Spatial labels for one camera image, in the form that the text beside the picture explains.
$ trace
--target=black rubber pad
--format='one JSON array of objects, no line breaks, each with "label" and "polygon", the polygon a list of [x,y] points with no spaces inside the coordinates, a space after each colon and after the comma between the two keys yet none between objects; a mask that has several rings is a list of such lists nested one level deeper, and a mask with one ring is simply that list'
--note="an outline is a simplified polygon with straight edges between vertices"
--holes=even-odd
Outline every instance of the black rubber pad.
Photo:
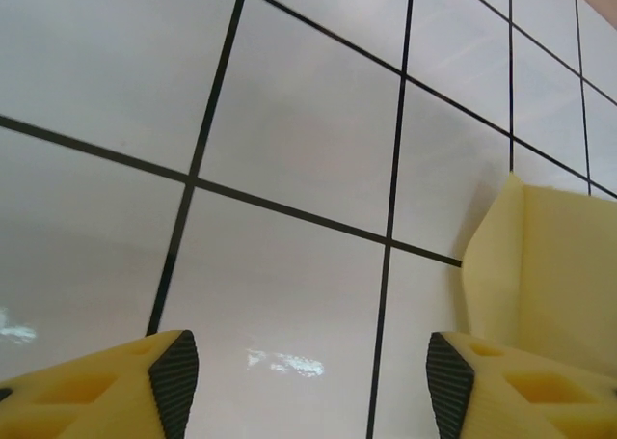
[{"label": "black rubber pad", "polygon": [[0,388],[0,402],[13,393],[11,388]]},{"label": "black rubber pad", "polygon": [[185,330],[148,370],[166,439],[184,437],[199,366],[195,338]]},{"label": "black rubber pad", "polygon": [[433,333],[428,345],[426,375],[440,437],[457,439],[473,389],[473,368],[442,334]]}]

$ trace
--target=tiled wall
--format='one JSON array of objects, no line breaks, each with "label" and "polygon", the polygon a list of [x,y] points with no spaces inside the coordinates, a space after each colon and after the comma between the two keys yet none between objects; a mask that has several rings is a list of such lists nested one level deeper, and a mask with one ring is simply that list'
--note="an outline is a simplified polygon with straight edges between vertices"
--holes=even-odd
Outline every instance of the tiled wall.
[{"label": "tiled wall", "polygon": [[0,378],[191,328],[190,438],[437,437],[510,169],[617,197],[582,0],[0,0]]}]

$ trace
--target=yellow foam block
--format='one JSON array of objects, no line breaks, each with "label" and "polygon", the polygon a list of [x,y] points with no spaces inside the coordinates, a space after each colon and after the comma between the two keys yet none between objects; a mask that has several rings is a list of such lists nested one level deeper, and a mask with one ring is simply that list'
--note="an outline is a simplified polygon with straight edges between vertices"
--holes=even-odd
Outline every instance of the yellow foam block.
[{"label": "yellow foam block", "polygon": [[0,438],[182,438],[197,374],[193,334],[168,331],[0,382]]},{"label": "yellow foam block", "polygon": [[617,203],[510,176],[463,257],[469,330],[617,376]]},{"label": "yellow foam block", "polygon": [[617,379],[461,333],[434,333],[427,377],[442,438],[612,439]]}]

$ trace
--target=yellow 3d-printed part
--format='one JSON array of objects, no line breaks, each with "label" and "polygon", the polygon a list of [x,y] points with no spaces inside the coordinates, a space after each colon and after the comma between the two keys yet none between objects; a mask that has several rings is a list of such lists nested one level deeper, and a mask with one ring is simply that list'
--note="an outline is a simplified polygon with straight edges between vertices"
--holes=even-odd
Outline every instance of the yellow 3d-printed part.
[{"label": "yellow 3d-printed part", "polygon": [[190,331],[0,382],[2,439],[181,439],[197,386]]},{"label": "yellow 3d-printed part", "polygon": [[617,376],[617,203],[510,176],[463,257],[469,330]]},{"label": "yellow 3d-printed part", "polygon": [[434,333],[426,360],[440,436],[617,438],[617,379],[462,333]]}]

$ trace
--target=yellow plastic part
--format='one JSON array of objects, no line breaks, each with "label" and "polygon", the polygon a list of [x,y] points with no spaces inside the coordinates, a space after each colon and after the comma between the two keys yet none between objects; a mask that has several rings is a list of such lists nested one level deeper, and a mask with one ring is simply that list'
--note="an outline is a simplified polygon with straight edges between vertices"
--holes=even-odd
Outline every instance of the yellow plastic part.
[{"label": "yellow plastic part", "polygon": [[0,391],[13,391],[0,401],[0,438],[165,439],[148,370],[185,333],[159,333],[0,382]]},{"label": "yellow plastic part", "polygon": [[469,330],[617,376],[617,203],[511,175],[463,257]]},{"label": "yellow plastic part", "polygon": [[617,438],[617,379],[462,333],[442,335],[474,371],[462,438]]}]

